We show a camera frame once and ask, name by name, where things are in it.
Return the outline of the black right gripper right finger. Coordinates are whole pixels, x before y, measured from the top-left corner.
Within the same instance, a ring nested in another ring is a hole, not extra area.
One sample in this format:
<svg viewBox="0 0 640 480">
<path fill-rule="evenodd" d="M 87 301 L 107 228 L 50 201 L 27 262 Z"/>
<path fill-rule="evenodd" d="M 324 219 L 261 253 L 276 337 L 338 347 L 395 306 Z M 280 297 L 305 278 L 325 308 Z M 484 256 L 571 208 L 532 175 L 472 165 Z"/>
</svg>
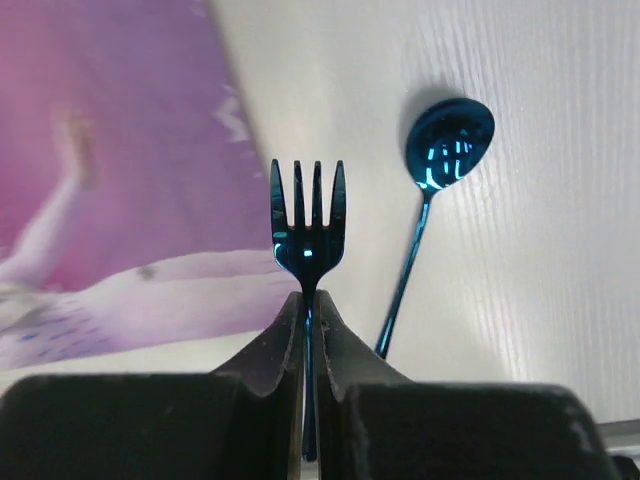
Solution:
<svg viewBox="0 0 640 480">
<path fill-rule="evenodd" d="M 331 296 L 314 305 L 324 479 L 616 479 L 595 423 L 549 384 L 426 382 L 378 357 Z"/>
</svg>

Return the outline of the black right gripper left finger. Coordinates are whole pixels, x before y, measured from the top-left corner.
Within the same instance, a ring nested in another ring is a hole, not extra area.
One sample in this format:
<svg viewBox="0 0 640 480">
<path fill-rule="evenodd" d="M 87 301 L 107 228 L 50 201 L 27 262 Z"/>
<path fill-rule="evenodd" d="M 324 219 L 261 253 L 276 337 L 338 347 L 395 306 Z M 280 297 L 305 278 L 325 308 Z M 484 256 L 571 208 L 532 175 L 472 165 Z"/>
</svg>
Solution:
<svg viewBox="0 0 640 480">
<path fill-rule="evenodd" d="M 208 373 L 34 375 L 1 399 L 5 479 L 296 479 L 300 293 Z"/>
</svg>

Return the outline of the blue metallic fork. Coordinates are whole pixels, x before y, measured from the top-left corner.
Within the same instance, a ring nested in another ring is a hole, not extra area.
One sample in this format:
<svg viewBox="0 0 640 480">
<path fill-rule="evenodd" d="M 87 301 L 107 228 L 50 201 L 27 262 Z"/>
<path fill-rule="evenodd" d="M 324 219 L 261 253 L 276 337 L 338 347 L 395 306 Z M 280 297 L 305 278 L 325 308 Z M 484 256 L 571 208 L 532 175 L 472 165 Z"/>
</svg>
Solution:
<svg viewBox="0 0 640 480">
<path fill-rule="evenodd" d="M 320 279 L 335 268 L 344 254 L 346 236 L 346 180 L 344 165 L 336 164 L 329 223 L 323 223 L 321 163 L 314 164 L 311 224 L 306 224 L 301 164 L 294 163 L 294 223 L 287 223 L 279 162 L 270 167 L 270 210 L 273 254 L 280 267 L 300 283 L 305 304 L 305 407 L 301 456 L 306 462 L 318 458 L 315 420 L 313 359 L 313 305 Z"/>
</svg>

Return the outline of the purple princess cloth placemat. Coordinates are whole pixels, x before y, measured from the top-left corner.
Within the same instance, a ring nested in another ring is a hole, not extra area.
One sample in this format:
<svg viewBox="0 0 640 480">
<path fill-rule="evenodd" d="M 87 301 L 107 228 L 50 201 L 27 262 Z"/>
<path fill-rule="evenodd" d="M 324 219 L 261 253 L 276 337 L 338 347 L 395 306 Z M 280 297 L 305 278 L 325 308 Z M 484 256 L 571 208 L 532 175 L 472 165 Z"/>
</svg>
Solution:
<svg viewBox="0 0 640 480">
<path fill-rule="evenodd" d="M 1 366 L 269 325 L 293 279 L 205 1 L 1 5 Z"/>
</svg>

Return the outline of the blue metallic spoon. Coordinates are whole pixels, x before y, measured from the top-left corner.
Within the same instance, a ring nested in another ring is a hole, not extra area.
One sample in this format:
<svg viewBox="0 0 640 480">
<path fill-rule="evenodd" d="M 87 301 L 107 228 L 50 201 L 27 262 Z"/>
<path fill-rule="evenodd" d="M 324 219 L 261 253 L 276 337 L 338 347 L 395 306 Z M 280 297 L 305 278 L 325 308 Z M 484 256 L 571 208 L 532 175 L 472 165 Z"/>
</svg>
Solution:
<svg viewBox="0 0 640 480">
<path fill-rule="evenodd" d="M 409 130 L 405 163 L 422 192 L 421 213 L 375 353 L 386 358 L 401 301 L 434 196 L 463 179 L 480 162 L 493 139 L 495 120 L 484 104 L 469 98 L 443 100 L 423 112 Z"/>
</svg>

